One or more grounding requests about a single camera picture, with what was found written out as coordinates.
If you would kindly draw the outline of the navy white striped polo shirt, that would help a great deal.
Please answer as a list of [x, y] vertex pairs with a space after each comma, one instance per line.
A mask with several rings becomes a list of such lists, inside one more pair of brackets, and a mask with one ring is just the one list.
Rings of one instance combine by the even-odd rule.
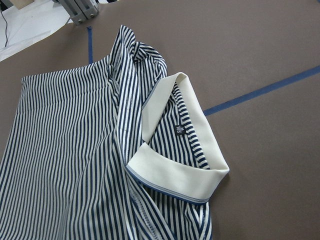
[[0, 163], [3, 240], [210, 240], [229, 172], [189, 77], [121, 26], [89, 65], [29, 75]]

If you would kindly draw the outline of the aluminium frame post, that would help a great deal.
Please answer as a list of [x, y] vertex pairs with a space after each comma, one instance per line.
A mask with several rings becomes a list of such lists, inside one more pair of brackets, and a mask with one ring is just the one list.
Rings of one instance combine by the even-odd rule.
[[96, 0], [56, 0], [66, 12], [74, 24], [95, 18], [99, 14], [99, 5]]

